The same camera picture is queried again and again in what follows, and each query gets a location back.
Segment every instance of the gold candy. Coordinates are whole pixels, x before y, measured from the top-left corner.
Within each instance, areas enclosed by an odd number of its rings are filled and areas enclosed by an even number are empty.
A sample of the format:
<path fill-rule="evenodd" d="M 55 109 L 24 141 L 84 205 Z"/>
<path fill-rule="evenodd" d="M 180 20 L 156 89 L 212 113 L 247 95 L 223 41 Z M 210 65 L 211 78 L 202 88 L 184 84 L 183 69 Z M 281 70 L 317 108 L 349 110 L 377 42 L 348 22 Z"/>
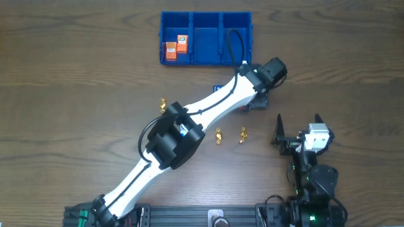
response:
<path fill-rule="evenodd" d="M 162 97 L 162 101 L 160 102 L 160 113 L 164 114 L 165 108 L 167 105 L 165 104 L 165 101 L 167 101 L 164 97 Z"/>
<path fill-rule="evenodd" d="M 220 145 L 222 143 L 222 132 L 220 128 L 216 129 L 216 144 Z"/>
<path fill-rule="evenodd" d="M 241 137 L 241 140 L 240 140 L 239 143 L 242 144 L 242 143 L 244 143 L 244 141 L 247 138 L 247 131 L 246 131 L 246 128 L 244 126 L 241 127 L 240 137 Z"/>

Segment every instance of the brown wood surface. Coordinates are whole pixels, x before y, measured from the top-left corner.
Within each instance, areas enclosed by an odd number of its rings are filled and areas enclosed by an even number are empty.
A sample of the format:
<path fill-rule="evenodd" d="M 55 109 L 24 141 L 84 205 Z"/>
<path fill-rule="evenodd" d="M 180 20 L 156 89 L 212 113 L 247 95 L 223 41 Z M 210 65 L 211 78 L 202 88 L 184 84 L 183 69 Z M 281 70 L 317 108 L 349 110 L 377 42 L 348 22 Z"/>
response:
<path fill-rule="evenodd" d="M 160 13 L 252 11 L 253 61 L 280 57 L 270 109 L 232 112 L 196 154 L 141 198 L 152 205 L 255 204 L 293 189 L 270 145 L 276 115 L 296 135 L 314 114 L 334 130 L 319 157 L 339 170 L 347 226 L 404 224 L 402 0 L 0 1 L 0 222 L 60 226 L 64 206 L 107 193 L 139 160 L 159 99 L 185 105 L 232 76 L 165 67 Z M 239 145 L 239 131 L 248 138 Z M 223 143 L 215 144 L 221 127 Z"/>

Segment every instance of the wooden tabletop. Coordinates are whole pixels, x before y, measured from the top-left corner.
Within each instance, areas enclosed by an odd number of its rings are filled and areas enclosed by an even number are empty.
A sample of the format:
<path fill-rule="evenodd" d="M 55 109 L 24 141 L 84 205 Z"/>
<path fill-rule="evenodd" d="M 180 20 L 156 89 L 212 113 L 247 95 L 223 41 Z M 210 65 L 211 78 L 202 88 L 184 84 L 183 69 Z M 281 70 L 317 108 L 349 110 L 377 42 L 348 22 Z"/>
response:
<path fill-rule="evenodd" d="M 141 202 L 247 205 L 293 195 L 291 157 L 270 145 L 276 115 L 296 136 L 319 113 L 336 138 L 318 159 L 339 171 L 347 226 L 404 224 L 402 0 L 60 0 L 0 2 L 3 226 L 60 226 L 64 206 L 108 193 L 138 162 L 138 136 L 160 115 L 161 96 L 186 105 L 231 79 L 229 67 L 161 65 L 161 11 L 251 11 L 253 62 L 279 57 L 289 74 L 268 110 L 218 121 Z"/>

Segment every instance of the orange box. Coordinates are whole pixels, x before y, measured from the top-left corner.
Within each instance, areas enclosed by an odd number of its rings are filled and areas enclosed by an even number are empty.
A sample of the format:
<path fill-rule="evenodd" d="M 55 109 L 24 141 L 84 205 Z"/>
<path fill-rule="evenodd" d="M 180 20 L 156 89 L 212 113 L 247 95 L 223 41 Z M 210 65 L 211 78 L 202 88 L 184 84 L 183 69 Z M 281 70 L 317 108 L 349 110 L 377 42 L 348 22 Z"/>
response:
<path fill-rule="evenodd" d="M 188 36 L 178 35 L 177 36 L 177 52 L 178 53 L 188 53 Z"/>
<path fill-rule="evenodd" d="M 175 61 L 177 60 L 177 43 L 166 42 L 165 43 L 165 60 Z"/>

